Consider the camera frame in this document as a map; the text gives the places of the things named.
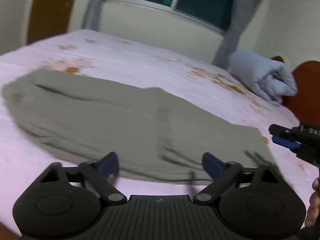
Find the bed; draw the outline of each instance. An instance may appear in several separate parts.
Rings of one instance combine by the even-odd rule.
[[[308,207],[311,183],[318,177],[317,168],[273,144],[268,133],[273,123],[293,127],[299,121],[287,108],[272,106],[250,93],[228,72],[165,49],[79,30],[1,56],[0,84],[3,86],[41,67],[140,88],[160,87],[233,124],[258,128],[282,175]],[[27,140],[15,127],[2,98],[0,144],[0,222],[19,233],[12,218],[16,199],[51,162],[74,164],[53,158]],[[116,187],[127,197],[189,194],[186,185],[125,178],[119,178]]]

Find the window frame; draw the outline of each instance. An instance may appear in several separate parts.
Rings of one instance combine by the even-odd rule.
[[[202,19],[199,19],[197,17],[194,17],[192,15],[188,15],[184,12],[180,12],[177,11],[175,8],[177,6],[179,0],[172,0],[171,5],[170,6],[166,6],[166,5],[162,5],[159,3],[154,3],[154,2],[150,2],[150,1],[146,1],[146,0],[105,0],[105,2],[111,2],[111,3],[125,3],[125,4],[130,4],[132,6],[135,7],[145,7],[145,8],[149,8],[152,10],[160,10],[160,11],[164,11],[170,14],[173,14],[177,17],[183,18],[184,20],[187,21],[192,21],[193,23],[196,23],[197,25],[200,25],[202,27],[205,27],[209,30],[214,31],[215,33],[224,36],[225,34],[225,30],[222,30],[221,28],[206,22]]]

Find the finger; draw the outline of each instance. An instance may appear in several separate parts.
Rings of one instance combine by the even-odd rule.
[[[320,206],[320,192],[315,191],[309,199],[310,207],[318,208]]]
[[[318,179],[315,179],[315,180],[313,181],[313,183],[312,183],[312,188],[313,188],[314,190],[319,191],[319,178],[318,178]]]
[[[319,215],[319,208],[318,207],[309,207],[308,211],[307,211],[305,226],[306,227],[312,226],[315,223],[318,215]]]

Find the cream wall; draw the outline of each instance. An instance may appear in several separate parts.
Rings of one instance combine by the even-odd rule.
[[[320,0],[270,0],[254,50],[265,57],[287,57],[292,70],[320,60]]]
[[[88,0],[75,0],[69,30],[81,27]],[[263,0],[241,37],[239,48],[253,49],[262,28],[269,0]],[[183,17],[134,4],[108,1],[104,4],[100,31],[124,39],[169,49],[211,63],[223,37]]]
[[[33,0],[0,0],[0,55],[26,44]]]

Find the wooden door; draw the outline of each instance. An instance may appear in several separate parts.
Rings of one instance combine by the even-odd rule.
[[[0,223],[0,239],[2,240],[18,240],[20,237],[12,233],[8,228]]]
[[[66,33],[74,0],[34,0],[28,44]]]

